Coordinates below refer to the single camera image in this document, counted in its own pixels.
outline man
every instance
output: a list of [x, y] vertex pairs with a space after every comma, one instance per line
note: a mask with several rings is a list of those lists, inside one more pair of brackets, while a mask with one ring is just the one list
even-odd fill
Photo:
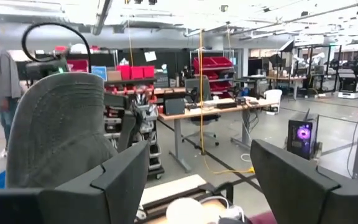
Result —
[[0, 49], [0, 121], [6, 140], [0, 159], [7, 156], [7, 144], [21, 92], [16, 63], [8, 52]]

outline gray floor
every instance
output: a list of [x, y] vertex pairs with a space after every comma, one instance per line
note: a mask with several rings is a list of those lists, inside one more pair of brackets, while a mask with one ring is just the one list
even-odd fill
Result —
[[[288, 119], [297, 111], [307, 111], [310, 108], [312, 113], [321, 115], [319, 122], [319, 141], [323, 142], [324, 156], [321, 158], [321, 166], [331, 169], [339, 174], [349, 176], [346, 162], [351, 149], [352, 134], [358, 120], [358, 99], [343, 100], [335, 96], [328, 99], [299, 99], [297, 101], [282, 100], [280, 113], [276, 116], [259, 114], [259, 123], [251, 133], [254, 139], [264, 139], [276, 146], [282, 147], [287, 133]], [[220, 141], [219, 147], [214, 146], [213, 142], [206, 140], [206, 149], [220, 158], [223, 162], [229, 164], [237, 170], [247, 170], [251, 164], [241, 160], [241, 154], [245, 153], [242, 149], [232, 145], [229, 142], [231, 136], [239, 136], [241, 131], [241, 117], [239, 113], [224, 114], [219, 122], [212, 123], [205, 128], [205, 131], [214, 131]], [[181, 167], [169, 156], [168, 151], [173, 150], [173, 132], [165, 126], [158, 125], [158, 141], [163, 150], [162, 164], [165, 173], [161, 180], [150, 180], [148, 187], [164, 182], [176, 180], [191, 174], [199, 174], [212, 184], [218, 185], [227, 181], [235, 181], [239, 178], [234, 174], [215, 175], [214, 171], [225, 170], [223, 166], [205, 157], [209, 166], [207, 169], [204, 163], [204, 157], [199, 151], [188, 143], [182, 143], [185, 151], [186, 160], [192, 166], [193, 171], [190, 174], [184, 173]], [[188, 121], [182, 121], [182, 133], [192, 133], [198, 128]], [[0, 150], [4, 146], [2, 131], [0, 128]], [[352, 170], [352, 161], [354, 157], [353, 147], [351, 158], [349, 160], [349, 169]], [[0, 161], [0, 171], [4, 169], [5, 162]], [[252, 216], [269, 209], [269, 206], [263, 194], [254, 189], [247, 183], [241, 183], [235, 186], [234, 202], [240, 205], [245, 214]]]

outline ceiling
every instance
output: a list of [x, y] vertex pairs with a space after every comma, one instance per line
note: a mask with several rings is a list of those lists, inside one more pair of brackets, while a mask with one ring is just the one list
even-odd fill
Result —
[[[95, 26], [96, 15], [101, 13], [98, 5], [103, 2], [0, 0], [0, 22], [55, 20]], [[354, 7], [319, 15], [351, 5]], [[227, 6], [226, 12], [222, 12], [223, 6]], [[213, 34], [229, 30], [233, 37], [244, 40], [280, 34], [328, 35], [346, 43], [358, 40], [358, 0], [160, 0], [153, 6], [148, 0], [141, 4], [112, 0], [103, 24], [120, 29], [178, 29], [186, 35], [197, 35], [199, 29]]]

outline gray jacket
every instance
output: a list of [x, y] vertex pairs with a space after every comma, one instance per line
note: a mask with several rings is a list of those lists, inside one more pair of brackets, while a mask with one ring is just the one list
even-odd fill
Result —
[[21, 94], [16, 62], [6, 50], [0, 49], [0, 99], [20, 98]]

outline jeans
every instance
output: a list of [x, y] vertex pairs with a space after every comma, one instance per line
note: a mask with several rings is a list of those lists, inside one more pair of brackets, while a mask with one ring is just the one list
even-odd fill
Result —
[[7, 149], [7, 144], [9, 141], [9, 136], [11, 134], [11, 128], [12, 128], [12, 122], [13, 122], [13, 117], [15, 117], [15, 112], [16, 112], [16, 108], [17, 108], [17, 104], [19, 99], [12, 99], [12, 98], [8, 98], [8, 110], [2, 110], [1, 108], [1, 104], [0, 104], [0, 122], [1, 122], [1, 126], [4, 129], [4, 134], [5, 134], [5, 140], [6, 140], [6, 147], [5, 149]]

